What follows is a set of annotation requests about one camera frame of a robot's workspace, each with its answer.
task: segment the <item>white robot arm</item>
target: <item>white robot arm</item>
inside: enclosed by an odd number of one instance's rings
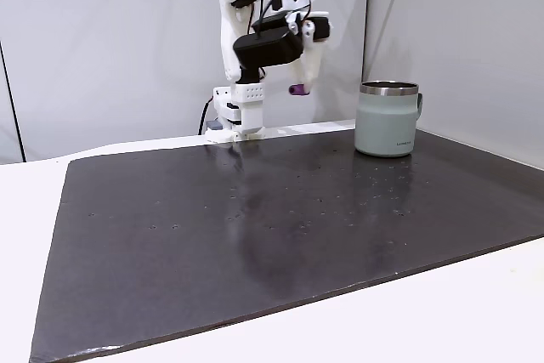
[[[230,86],[213,90],[218,120],[206,135],[214,142],[263,137],[264,67],[292,64],[297,82],[289,88],[292,95],[308,95],[319,75],[331,32],[328,13],[313,12],[315,0],[261,0],[252,24],[256,1],[219,0],[221,49]]]

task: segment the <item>mug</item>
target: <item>mug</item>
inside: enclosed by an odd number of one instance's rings
[[[360,85],[355,148],[372,156],[405,156],[414,150],[423,95],[410,82],[373,81]]]

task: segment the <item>black tabletop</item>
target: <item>black tabletop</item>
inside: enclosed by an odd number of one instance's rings
[[[204,332],[544,234],[544,173],[428,133],[98,156],[66,174],[31,362]]]

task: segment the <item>stainless steel rim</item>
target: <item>stainless steel rim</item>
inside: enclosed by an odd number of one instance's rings
[[[419,92],[419,86],[412,82],[370,81],[360,84],[360,91],[363,94],[402,97],[416,95]]]

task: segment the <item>gray wall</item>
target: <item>gray wall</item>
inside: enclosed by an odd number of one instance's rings
[[[21,162],[19,140],[0,56],[0,165]]]
[[[369,0],[365,77],[419,82],[420,126],[544,167],[544,0]]]
[[[271,68],[267,127],[354,117],[366,0],[315,7],[334,25],[320,89],[290,97],[289,70]],[[0,15],[30,160],[195,134],[213,88],[227,85],[218,0],[0,0]]]

